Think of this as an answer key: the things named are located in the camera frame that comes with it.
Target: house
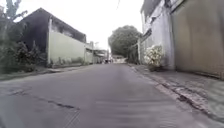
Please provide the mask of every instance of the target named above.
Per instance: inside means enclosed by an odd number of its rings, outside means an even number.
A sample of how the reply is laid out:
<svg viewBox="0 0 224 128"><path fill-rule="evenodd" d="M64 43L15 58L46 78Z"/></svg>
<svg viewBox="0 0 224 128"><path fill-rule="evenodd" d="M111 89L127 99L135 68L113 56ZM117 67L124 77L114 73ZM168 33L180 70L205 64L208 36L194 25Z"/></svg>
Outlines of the house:
<svg viewBox="0 0 224 128"><path fill-rule="evenodd" d="M223 0L145 0L139 59L162 44L166 66L224 79Z"/></svg>
<svg viewBox="0 0 224 128"><path fill-rule="evenodd" d="M46 10L40 8L21 22L26 23L22 40L29 49L35 42L40 51L46 53L47 65L80 58L87 63L93 63L93 46L86 43L86 35Z"/></svg>
<svg viewBox="0 0 224 128"><path fill-rule="evenodd" d="M139 40L139 58L144 62L144 53L152 45L162 45L165 67L174 69L173 42L167 0L145 0L141 9L143 38Z"/></svg>
<svg viewBox="0 0 224 128"><path fill-rule="evenodd" d="M101 49L94 49L94 64L101 64L107 58L107 51Z"/></svg>

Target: asphalt road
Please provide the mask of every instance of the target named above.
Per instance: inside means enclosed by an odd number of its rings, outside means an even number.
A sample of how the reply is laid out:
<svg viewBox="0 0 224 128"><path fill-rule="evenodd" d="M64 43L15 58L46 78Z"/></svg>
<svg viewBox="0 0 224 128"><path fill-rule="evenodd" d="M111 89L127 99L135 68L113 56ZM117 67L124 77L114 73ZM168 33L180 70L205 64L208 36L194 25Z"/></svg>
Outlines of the asphalt road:
<svg viewBox="0 0 224 128"><path fill-rule="evenodd" d="M123 64L0 82L0 128L221 128L157 85Z"/></svg>

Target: overcast sky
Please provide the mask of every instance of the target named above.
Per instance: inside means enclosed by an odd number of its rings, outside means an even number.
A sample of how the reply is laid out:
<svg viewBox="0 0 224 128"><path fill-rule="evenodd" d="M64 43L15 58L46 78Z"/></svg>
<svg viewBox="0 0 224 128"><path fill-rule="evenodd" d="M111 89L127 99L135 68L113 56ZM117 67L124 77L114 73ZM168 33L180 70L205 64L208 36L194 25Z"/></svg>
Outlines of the overcast sky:
<svg viewBox="0 0 224 128"><path fill-rule="evenodd" d="M116 28L133 25L142 31L140 9L143 0L22 0L20 11L29 13L42 7L75 29L85 33L88 41L99 42L107 49L108 37Z"/></svg>

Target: gray wall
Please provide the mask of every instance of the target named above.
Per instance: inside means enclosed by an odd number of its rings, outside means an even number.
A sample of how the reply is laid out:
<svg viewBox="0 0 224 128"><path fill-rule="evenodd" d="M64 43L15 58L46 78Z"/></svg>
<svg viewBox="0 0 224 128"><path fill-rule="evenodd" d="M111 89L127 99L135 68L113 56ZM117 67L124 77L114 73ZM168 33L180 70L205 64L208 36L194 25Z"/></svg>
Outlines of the gray wall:
<svg viewBox="0 0 224 128"><path fill-rule="evenodd" d="M187 0L173 12L177 69L223 78L223 7L223 0Z"/></svg>

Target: wall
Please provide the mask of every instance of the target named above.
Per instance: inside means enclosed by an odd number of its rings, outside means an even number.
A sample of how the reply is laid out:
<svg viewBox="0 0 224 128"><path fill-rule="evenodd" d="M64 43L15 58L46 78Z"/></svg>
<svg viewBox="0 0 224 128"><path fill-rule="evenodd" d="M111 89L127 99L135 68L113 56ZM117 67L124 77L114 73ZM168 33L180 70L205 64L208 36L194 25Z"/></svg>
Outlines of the wall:
<svg viewBox="0 0 224 128"><path fill-rule="evenodd" d="M223 78L223 6L223 0L188 0L173 12L177 69Z"/></svg>
<svg viewBox="0 0 224 128"><path fill-rule="evenodd" d="M147 17L145 25L143 25L143 27L145 27L143 30L147 32L149 29L151 29L152 33L151 36L148 39L146 39L142 45L147 45L147 47L145 47L144 50L152 46L153 44L162 45L163 52L165 55L165 67L168 69L174 69L175 57L174 57L173 40L172 40L170 10L167 9L164 6L164 4L165 1L161 0L161 2L155 8L152 15L150 17Z"/></svg>
<svg viewBox="0 0 224 128"><path fill-rule="evenodd" d="M86 54L86 47L91 48L88 44L75 40L59 32L49 31L48 44L48 63L51 60L56 63L59 58L65 61L77 59L79 57L91 61L89 54Z"/></svg>

